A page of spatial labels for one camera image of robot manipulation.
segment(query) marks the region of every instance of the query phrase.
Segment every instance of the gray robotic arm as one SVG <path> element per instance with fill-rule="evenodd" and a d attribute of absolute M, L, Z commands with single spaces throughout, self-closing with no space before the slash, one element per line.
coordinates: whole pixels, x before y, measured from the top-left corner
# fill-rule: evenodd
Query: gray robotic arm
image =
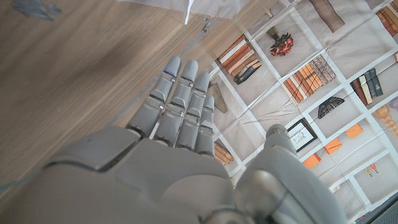
<path fill-rule="evenodd" d="M 281 125 L 233 189 L 213 159 L 214 99 L 205 95 L 209 74 L 195 80 L 196 61 L 166 106 L 180 65 L 170 60 L 126 129 L 59 150 L 0 208 L 0 223 L 346 223 Z"/>

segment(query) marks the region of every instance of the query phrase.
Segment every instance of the framed picture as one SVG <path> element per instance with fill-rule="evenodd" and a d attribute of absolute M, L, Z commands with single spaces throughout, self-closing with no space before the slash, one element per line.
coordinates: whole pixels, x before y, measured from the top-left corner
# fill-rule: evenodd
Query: framed picture
<path fill-rule="evenodd" d="M 305 118 L 293 124 L 287 132 L 297 152 L 318 138 Z"/>

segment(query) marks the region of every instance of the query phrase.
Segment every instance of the book spine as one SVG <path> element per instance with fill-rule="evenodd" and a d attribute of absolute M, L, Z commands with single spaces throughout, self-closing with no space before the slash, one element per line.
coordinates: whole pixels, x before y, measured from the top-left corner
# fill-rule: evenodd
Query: book spine
<path fill-rule="evenodd" d="M 315 73 L 318 75 L 318 77 L 321 79 L 322 83 L 325 85 L 327 84 L 329 81 L 326 79 L 326 77 L 324 76 L 324 74 L 322 74 L 322 72 L 319 70 L 319 68 L 317 67 L 317 65 L 315 65 L 315 62 L 312 60 L 309 62 L 312 70 L 315 71 Z"/>
<path fill-rule="evenodd" d="M 391 26 L 392 30 L 397 33 L 398 32 L 398 28 L 397 26 L 394 24 L 393 20 L 391 19 L 390 15 L 386 12 L 388 8 L 386 9 L 382 9 L 381 10 L 381 14 L 384 16 L 384 18 L 386 18 L 388 24 Z"/>
<path fill-rule="evenodd" d="M 261 66 L 260 63 L 251 66 L 246 70 L 246 72 L 240 77 L 238 80 L 236 80 L 236 84 L 241 84 L 242 82 L 246 81 L 254 72 L 257 71 L 257 69 Z"/>
<path fill-rule="evenodd" d="M 220 153 L 222 153 L 222 155 L 226 156 L 228 159 L 230 159 L 231 161 L 234 160 L 234 157 L 228 152 L 228 150 L 226 150 L 222 145 L 220 145 L 217 142 L 214 142 L 214 149 L 218 150 Z"/>
<path fill-rule="evenodd" d="M 379 17 L 381 23 L 383 23 L 384 28 L 386 28 L 386 30 L 388 31 L 388 33 L 390 33 L 391 36 L 394 36 L 396 33 L 394 32 L 394 30 L 392 29 L 392 27 L 390 26 L 390 24 L 387 22 L 387 19 L 381 14 L 381 12 L 377 12 L 376 13 L 377 16 Z"/>
<path fill-rule="evenodd" d="M 251 51 L 250 47 L 244 49 L 238 56 L 236 56 L 236 58 L 234 58 L 234 60 L 232 60 L 227 66 L 225 66 L 225 69 L 229 70 L 231 67 L 233 67 L 234 65 L 236 65 L 236 63 L 238 61 L 240 61 L 247 53 L 249 53 Z"/>
<path fill-rule="evenodd" d="M 371 97 L 371 92 L 369 91 L 368 85 L 366 84 L 366 78 L 364 75 L 361 75 L 359 77 L 359 83 L 361 84 L 361 88 L 363 90 L 363 93 L 365 94 L 365 99 L 368 104 L 371 104 L 373 102 L 372 97 Z"/>
<path fill-rule="evenodd" d="M 317 73 L 312 69 L 310 64 L 305 65 L 308 71 L 311 73 L 311 75 L 315 78 L 315 81 L 317 81 L 319 86 L 323 86 L 322 80 L 318 77 Z"/>
<path fill-rule="evenodd" d="M 236 67 L 232 72 L 231 75 L 232 77 L 235 77 L 237 74 L 241 72 L 241 70 L 244 67 L 250 67 L 248 66 L 251 62 L 257 60 L 255 55 L 250 56 L 248 59 L 246 59 L 240 66 Z"/>
<path fill-rule="evenodd" d="M 227 69 L 227 71 L 228 71 L 228 73 L 231 73 L 231 72 L 233 72 L 233 70 L 235 69 L 235 68 L 237 68 L 238 66 L 240 66 L 246 59 L 248 59 L 250 56 L 252 56 L 252 55 L 254 55 L 254 50 L 250 50 L 246 55 L 244 55 L 240 60 L 238 60 L 234 65 L 232 65 L 231 67 L 229 67 L 231 64 L 233 64 L 233 61 L 225 68 L 225 69 Z"/>
<path fill-rule="evenodd" d="M 302 83 L 303 85 L 305 85 L 305 87 L 306 87 L 306 89 L 307 89 L 307 91 L 308 91 L 308 94 L 309 94 L 309 95 L 312 95 L 312 94 L 313 94 L 313 90 L 311 89 L 311 87 L 310 87 L 310 85 L 307 83 L 307 81 L 304 79 L 304 77 L 303 77 L 303 75 L 300 73 L 300 71 L 297 71 L 295 74 L 298 76 L 298 78 L 300 79 L 301 83 Z"/>
<path fill-rule="evenodd" d="M 387 7 L 384 7 L 384 12 L 388 15 L 390 18 L 391 22 L 395 25 L 395 27 L 398 26 L 398 12 L 396 12 L 391 6 L 387 5 Z"/>
<path fill-rule="evenodd" d="M 395 5 L 394 2 L 390 3 L 391 7 L 395 10 L 395 12 L 398 12 L 398 4 Z"/>
<path fill-rule="evenodd" d="M 304 85 L 303 80 L 300 79 L 300 77 L 297 75 L 297 72 L 295 74 L 293 74 L 293 78 L 296 80 L 296 82 L 298 83 L 298 85 L 300 86 L 300 88 L 303 89 L 304 93 L 306 96 L 310 96 L 310 91 L 308 90 L 307 86 Z"/>
<path fill-rule="evenodd" d="M 231 63 L 240 53 L 242 53 L 244 50 L 248 48 L 248 44 L 244 44 L 242 47 L 240 47 L 237 51 L 235 51 L 234 54 L 232 54 L 224 63 L 221 65 L 223 67 L 227 66 L 229 63 Z"/>
<path fill-rule="evenodd" d="M 296 82 L 296 79 L 295 79 L 295 78 L 292 78 L 292 77 L 290 77 L 289 79 L 290 79 L 290 81 L 292 81 L 293 85 L 297 87 L 298 92 L 299 92 L 299 93 L 301 94 L 301 96 L 302 96 L 302 99 L 301 99 L 301 100 L 307 99 L 307 96 L 306 96 L 306 94 L 305 94 L 305 92 L 304 92 L 304 89 L 301 88 L 299 82 Z"/>
<path fill-rule="evenodd" d="M 373 99 L 377 97 L 377 95 L 376 95 L 376 89 L 374 88 L 374 84 L 371 78 L 371 72 L 370 71 L 365 72 L 364 76 L 366 79 L 366 84 L 368 84 L 369 91 L 371 92 L 371 98 Z"/>
<path fill-rule="evenodd" d="M 317 90 L 318 84 L 316 83 L 315 79 L 311 76 L 311 74 L 309 72 L 306 72 L 304 68 L 301 68 L 299 72 L 303 75 L 305 81 L 310 85 L 311 89 L 313 91 Z"/>
<path fill-rule="evenodd" d="M 297 100 L 298 103 L 300 103 L 301 100 L 303 99 L 303 96 L 302 96 L 301 93 L 299 92 L 299 89 L 297 89 L 297 87 L 293 84 L 293 82 L 291 81 L 290 78 L 288 78 L 286 81 L 287 81 L 287 83 L 290 85 L 290 87 L 292 87 L 292 89 L 293 89 L 293 92 L 294 92 L 293 96 L 294 96 L 294 98 Z"/>
<path fill-rule="evenodd" d="M 318 67 L 319 71 L 323 74 L 323 76 L 325 76 L 325 78 L 328 80 L 328 82 L 330 82 L 332 80 L 332 78 L 331 78 L 330 74 L 328 73 L 328 71 L 326 70 L 326 67 L 323 65 L 323 60 L 320 59 L 323 57 L 321 55 L 319 55 L 319 56 L 315 57 L 313 59 L 313 62 Z"/>
<path fill-rule="evenodd" d="M 298 100 L 298 98 L 297 98 L 297 96 L 296 96 L 296 97 L 294 96 L 294 90 L 293 90 L 293 88 L 289 85 L 289 83 L 287 82 L 287 80 L 284 81 L 284 84 L 282 85 L 282 87 L 285 89 L 285 91 L 286 91 L 287 95 L 289 96 L 289 98 L 290 98 L 291 100 L 293 100 L 293 102 L 294 102 L 295 105 L 297 105 L 297 100 Z"/>
<path fill-rule="evenodd" d="M 219 162 L 221 165 L 225 166 L 225 162 L 222 159 L 220 159 L 218 156 L 214 156 L 214 160 Z"/>
<path fill-rule="evenodd" d="M 361 101 L 364 105 L 367 105 L 368 102 L 366 101 L 365 94 L 363 93 L 361 86 L 359 85 L 358 79 L 355 79 L 353 81 L 353 85 L 354 85 L 354 90 L 355 90 L 356 94 L 358 95 L 359 99 L 361 99 Z"/>
<path fill-rule="evenodd" d="M 226 164 L 229 164 L 231 162 L 230 159 L 228 159 L 226 156 L 224 156 L 222 153 L 220 153 L 218 150 L 214 150 L 214 154 L 219 157 L 222 161 L 224 161 Z"/>
<path fill-rule="evenodd" d="M 226 54 L 228 54 L 229 51 L 231 51 L 235 46 L 237 46 L 240 41 L 242 41 L 244 39 L 244 35 L 242 35 L 240 38 L 238 38 L 237 40 L 235 40 L 235 42 L 233 42 L 233 44 L 231 46 L 229 46 L 219 57 L 218 60 L 220 60 L 221 58 L 223 58 Z"/>
<path fill-rule="evenodd" d="M 381 89 L 379 78 L 376 75 L 376 69 L 372 68 L 370 70 L 370 73 L 371 73 L 371 79 L 372 79 L 372 82 L 374 85 L 374 90 L 376 91 L 376 96 L 383 95 L 383 91 Z"/>
<path fill-rule="evenodd" d="M 323 70 L 325 71 L 325 76 L 326 76 L 326 78 L 328 78 L 329 82 L 331 82 L 332 79 L 336 78 L 336 74 L 330 68 L 328 62 L 323 58 L 322 55 L 318 55 L 317 60 L 319 61 L 320 65 L 322 66 Z"/>

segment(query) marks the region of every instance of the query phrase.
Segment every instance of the white shelf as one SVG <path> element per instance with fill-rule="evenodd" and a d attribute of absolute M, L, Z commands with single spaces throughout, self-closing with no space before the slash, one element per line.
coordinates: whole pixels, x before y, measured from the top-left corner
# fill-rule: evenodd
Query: white shelf
<path fill-rule="evenodd" d="M 390 108 L 390 115 L 392 120 L 398 124 L 398 110 Z M 385 123 L 381 121 L 381 119 L 374 118 L 376 122 L 380 125 L 381 129 L 384 131 L 388 140 L 391 142 L 391 146 L 398 151 L 398 136 L 394 135 L 394 133 L 386 126 Z"/>
<path fill-rule="evenodd" d="M 380 202 L 398 190 L 398 164 L 391 155 L 385 155 L 375 161 L 374 164 L 377 167 L 378 174 L 370 168 L 372 177 L 365 170 L 354 176 L 372 204 Z"/>
<path fill-rule="evenodd" d="M 336 134 L 344 132 L 357 123 L 358 121 L 351 125 L 355 119 L 361 120 L 361 117 L 364 118 L 361 110 L 356 106 L 355 100 L 358 100 L 356 95 L 349 94 L 343 88 L 333 96 L 344 99 L 345 102 L 331 110 L 322 119 L 318 119 L 318 107 L 310 112 L 315 124 L 329 140 L 332 140 L 336 137 Z"/>
<path fill-rule="evenodd" d="M 365 211 L 362 201 L 357 197 L 352 186 L 348 182 L 343 182 L 341 188 L 333 194 L 340 206 L 350 220 Z"/>
<path fill-rule="evenodd" d="M 354 221 L 383 203 L 398 189 L 396 185 L 398 175 L 395 179 L 389 179 L 392 172 L 396 172 L 398 168 L 398 153 L 396 151 L 398 137 L 387 131 L 385 124 L 377 118 L 373 118 L 371 114 L 398 96 L 398 76 L 391 77 L 393 69 L 398 70 L 398 65 L 391 56 L 398 51 L 398 45 L 388 36 L 387 31 L 374 14 L 375 9 L 384 7 L 391 0 L 377 4 L 378 6 L 373 11 L 364 1 L 336 1 L 340 4 L 350 4 L 357 11 L 353 13 L 343 7 L 337 7 L 336 13 L 346 24 L 335 33 L 331 33 L 326 24 L 320 21 L 318 14 L 313 13 L 315 10 L 308 1 L 299 1 L 297 5 L 290 5 L 278 13 L 275 13 L 278 11 L 276 10 L 272 19 L 268 19 L 267 15 L 264 15 L 265 17 L 258 21 L 256 27 L 250 31 L 244 31 L 249 45 L 256 51 L 258 59 L 263 63 L 262 70 L 258 70 L 239 86 L 232 81 L 223 68 L 220 70 L 223 74 L 219 73 L 215 77 L 220 76 L 218 81 L 224 85 L 224 89 L 228 89 L 228 93 L 225 93 L 228 96 L 225 96 L 224 93 L 223 96 L 234 99 L 236 102 L 233 105 L 228 105 L 228 109 L 235 115 L 234 122 L 238 126 L 240 125 L 240 129 L 246 130 L 242 137 L 239 128 L 231 128 L 228 130 L 230 132 L 228 135 L 234 136 L 231 134 L 234 133 L 241 140 L 231 137 L 225 139 L 227 143 L 235 142 L 236 144 L 233 146 L 234 149 L 225 144 L 228 150 L 231 148 L 230 152 L 234 154 L 233 156 L 237 157 L 236 164 L 228 168 L 228 173 L 235 183 L 246 167 L 261 152 L 266 130 L 272 124 L 280 123 L 289 128 L 299 119 L 306 118 L 318 135 L 318 139 L 298 152 L 298 157 L 303 162 L 314 153 L 321 156 L 325 152 L 323 148 L 325 144 L 334 138 L 340 140 L 343 146 L 331 155 L 327 153 L 322 155 L 320 163 L 313 167 L 312 171 L 330 189 L 342 184 L 343 187 L 335 192 L 335 196 L 344 208 L 348 219 Z M 283 4 L 288 5 L 289 3 L 284 0 Z M 275 25 L 279 30 L 279 35 L 289 32 L 294 38 L 295 45 L 292 47 L 292 51 L 284 57 L 273 57 L 269 52 L 274 40 L 266 35 L 266 31 Z M 347 44 L 352 42 L 361 44 L 352 48 L 350 44 Z M 369 50 L 361 47 L 365 43 L 374 49 L 370 56 L 365 55 Z M 318 54 L 322 54 L 337 77 L 298 105 L 286 106 L 289 96 L 281 86 L 283 81 Z M 348 61 L 353 57 L 355 57 L 356 63 Z M 384 94 L 375 98 L 373 104 L 364 106 L 352 91 L 349 83 L 373 67 L 376 68 Z M 324 118 L 318 119 L 319 105 L 331 96 L 344 98 L 345 102 Z M 397 110 L 391 110 L 391 116 L 398 122 Z M 219 116 L 218 119 L 221 119 L 220 126 L 224 128 L 230 122 L 229 115 Z M 359 123 L 364 132 L 354 139 L 348 139 L 344 132 L 356 123 Z M 240 143 L 244 141 L 244 138 L 253 138 L 248 130 L 252 130 L 254 136 L 262 136 L 263 142 L 260 143 L 259 138 L 255 137 L 257 143 L 249 147 L 246 142 Z M 386 172 L 379 171 L 378 173 L 381 183 L 385 184 L 377 184 L 377 181 L 367 184 L 368 174 L 364 168 L 369 167 L 373 162 L 376 163 L 378 169 L 386 170 L 388 168 L 390 170 L 389 175 L 383 175 Z"/>

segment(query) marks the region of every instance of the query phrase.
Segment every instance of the striped book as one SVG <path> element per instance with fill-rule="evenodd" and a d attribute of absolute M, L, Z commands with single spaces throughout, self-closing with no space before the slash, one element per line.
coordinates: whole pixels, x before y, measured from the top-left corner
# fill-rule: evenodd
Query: striped book
<path fill-rule="evenodd" d="M 394 24 L 394 21 L 391 19 L 390 15 L 386 13 L 386 10 L 381 9 L 380 10 L 381 14 L 386 18 L 388 24 L 391 26 L 392 30 L 397 34 L 398 32 L 398 27 Z"/>
<path fill-rule="evenodd" d="M 296 79 L 294 77 L 290 77 L 289 78 L 290 81 L 292 81 L 293 85 L 298 89 L 298 92 L 301 94 L 301 96 L 303 97 L 302 100 L 305 100 L 308 98 L 308 96 L 305 94 L 305 90 L 302 88 L 302 86 L 300 85 L 300 82 L 297 82 Z"/>
<path fill-rule="evenodd" d="M 318 75 L 318 77 L 321 79 L 323 84 L 327 84 L 329 81 L 326 79 L 326 77 L 322 74 L 322 72 L 319 70 L 317 65 L 315 65 L 315 62 L 312 60 L 309 62 L 311 68 L 315 71 L 315 73 Z"/>
<path fill-rule="evenodd" d="M 313 77 L 309 77 L 309 76 L 308 76 L 308 75 L 311 75 L 311 74 L 306 73 L 305 70 L 304 70 L 303 68 L 301 68 L 301 69 L 299 70 L 299 72 L 300 72 L 301 75 L 304 77 L 305 81 L 307 81 L 307 83 L 310 85 L 311 89 L 312 89 L 313 91 L 317 90 L 317 85 L 318 85 L 318 84 L 316 83 L 315 79 L 314 79 Z"/>
<path fill-rule="evenodd" d="M 310 90 L 312 91 L 311 87 L 308 85 L 308 83 L 304 80 L 304 77 L 301 76 L 300 72 L 296 72 L 293 74 L 293 78 L 296 80 L 296 82 L 300 85 L 300 87 L 303 89 L 304 93 L 306 96 L 311 96 Z"/>
<path fill-rule="evenodd" d="M 379 17 L 381 23 L 383 23 L 384 28 L 390 33 L 391 36 L 396 35 L 396 32 L 392 29 L 390 24 L 387 22 L 387 19 L 381 14 L 381 12 L 377 12 L 376 15 Z"/>
<path fill-rule="evenodd" d="M 235 42 L 233 44 L 231 44 L 231 46 L 228 47 L 228 49 L 226 49 L 219 57 L 218 60 L 221 60 L 226 54 L 228 54 L 229 51 L 231 51 L 235 46 L 237 46 L 240 41 L 244 40 L 244 35 L 242 35 L 240 38 L 238 38 L 237 40 L 235 40 Z"/>
<path fill-rule="evenodd" d="M 314 72 L 310 64 L 306 64 L 305 67 L 308 69 L 308 71 L 311 73 L 313 77 L 315 77 L 315 81 L 319 84 L 319 86 L 323 86 L 323 82 L 321 79 L 318 77 L 318 75 Z"/>
<path fill-rule="evenodd" d="M 328 74 L 331 77 L 331 79 L 336 78 L 335 72 L 331 69 L 331 67 L 329 66 L 328 62 L 322 57 L 322 55 L 318 55 L 318 59 L 319 59 L 319 61 L 321 61 L 322 65 L 325 66 L 325 69 L 328 72 Z"/>
<path fill-rule="evenodd" d="M 235 70 L 238 66 L 240 66 L 246 59 L 248 59 L 250 56 L 254 55 L 254 50 L 250 50 L 248 47 L 246 50 L 244 50 L 242 53 L 240 53 L 231 63 L 229 63 L 225 69 L 228 71 L 229 74 Z"/>
<path fill-rule="evenodd" d="M 237 49 L 237 50 L 232 49 L 230 52 L 234 51 L 234 53 L 233 53 L 229 58 L 227 58 L 221 65 L 222 65 L 223 67 L 227 66 L 229 63 L 232 62 L 232 60 L 234 60 L 240 53 L 242 53 L 242 52 L 243 52 L 244 50 L 246 50 L 248 47 L 249 47 L 248 44 L 243 44 L 243 45 L 242 45 L 239 49 Z"/>
<path fill-rule="evenodd" d="M 293 93 L 292 93 L 293 97 L 295 97 L 295 98 L 297 97 L 296 100 L 298 103 L 300 103 L 304 99 L 303 95 L 301 94 L 301 92 L 299 91 L 297 86 L 294 85 L 294 83 L 292 82 L 292 80 L 290 78 L 288 78 L 286 81 L 290 85 L 290 87 L 292 87 L 292 89 L 293 89 Z"/>

